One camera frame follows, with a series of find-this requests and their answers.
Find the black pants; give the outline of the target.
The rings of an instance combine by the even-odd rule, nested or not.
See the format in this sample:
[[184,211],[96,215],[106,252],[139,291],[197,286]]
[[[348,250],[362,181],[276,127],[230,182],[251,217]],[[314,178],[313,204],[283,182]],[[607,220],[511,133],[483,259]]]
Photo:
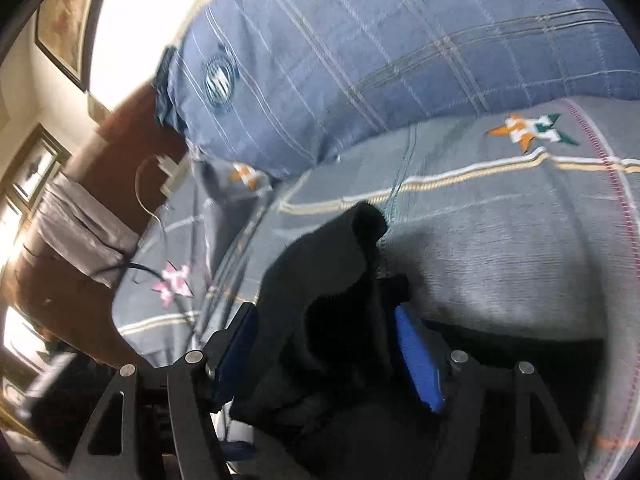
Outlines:
[[262,281],[258,334],[231,405],[318,479],[580,479],[576,440],[599,341],[540,341],[436,322],[440,412],[402,358],[408,278],[379,278],[387,226],[360,204],[288,246]]

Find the grey patterned bed sheet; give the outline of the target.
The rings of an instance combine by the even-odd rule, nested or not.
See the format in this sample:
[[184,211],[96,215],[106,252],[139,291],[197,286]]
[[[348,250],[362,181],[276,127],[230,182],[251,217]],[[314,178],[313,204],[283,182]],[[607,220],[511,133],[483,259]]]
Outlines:
[[578,96],[439,118],[277,181],[194,153],[117,289],[119,333],[162,366],[255,299],[299,237],[361,202],[384,214],[382,274],[430,321],[540,341],[599,341],[577,437],[590,479],[639,443],[639,105]]

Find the grey cloth on headboard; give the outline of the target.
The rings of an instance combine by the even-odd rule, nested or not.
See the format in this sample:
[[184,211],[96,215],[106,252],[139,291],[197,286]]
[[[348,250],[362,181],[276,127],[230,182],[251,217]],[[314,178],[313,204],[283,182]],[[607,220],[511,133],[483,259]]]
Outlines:
[[116,266],[137,247],[138,234],[81,184],[57,174],[44,188],[36,214],[42,239],[80,273],[108,288]]

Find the brown wooden headboard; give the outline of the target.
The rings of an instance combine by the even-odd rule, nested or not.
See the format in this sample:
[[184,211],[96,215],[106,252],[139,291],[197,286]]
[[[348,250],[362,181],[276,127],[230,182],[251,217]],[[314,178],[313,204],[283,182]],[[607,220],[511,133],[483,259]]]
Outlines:
[[117,267],[166,200],[157,159],[186,154],[183,138],[158,123],[155,101],[142,84],[44,187],[2,281],[29,321],[111,366],[142,361],[112,321]]

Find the blue plaid pillow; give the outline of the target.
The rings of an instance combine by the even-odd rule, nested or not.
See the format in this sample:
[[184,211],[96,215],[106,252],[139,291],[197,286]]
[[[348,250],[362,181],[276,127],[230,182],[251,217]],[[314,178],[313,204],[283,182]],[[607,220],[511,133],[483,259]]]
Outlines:
[[209,0],[154,87],[192,148],[286,177],[437,116],[636,100],[639,55],[602,0]]

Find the framed wall picture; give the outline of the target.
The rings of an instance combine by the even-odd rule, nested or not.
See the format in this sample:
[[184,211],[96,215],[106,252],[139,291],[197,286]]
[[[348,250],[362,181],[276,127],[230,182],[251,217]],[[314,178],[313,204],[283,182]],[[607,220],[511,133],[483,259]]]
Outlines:
[[101,0],[43,0],[35,44],[80,90],[88,89],[90,49]]

